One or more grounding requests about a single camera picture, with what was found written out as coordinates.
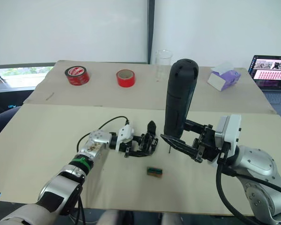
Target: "laptop screen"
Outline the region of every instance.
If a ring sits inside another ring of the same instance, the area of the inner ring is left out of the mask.
[[[281,91],[281,56],[254,55],[249,74],[260,89]]]

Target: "cable connector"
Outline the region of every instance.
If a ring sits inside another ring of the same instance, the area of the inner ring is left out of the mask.
[[[217,164],[226,165],[228,152],[231,148],[231,144],[229,142],[224,142],[219,157],[217,159]]]

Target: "laptop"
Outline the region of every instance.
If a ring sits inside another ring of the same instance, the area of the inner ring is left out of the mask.
[[[254,55],[249,74],[281,116],[281,56]]]

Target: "window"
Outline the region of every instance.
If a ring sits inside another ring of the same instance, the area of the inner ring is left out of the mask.
[[[49,66],[24,67],[21,64],[0,68],[0,92],[13,90],[33,90],[53,68]]]

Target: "laptop keyboard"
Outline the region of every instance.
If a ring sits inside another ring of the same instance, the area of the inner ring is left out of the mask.
[[[281,105],[281,93],[266,93],[264,92],[267,100],[271,104],[280,104]]]

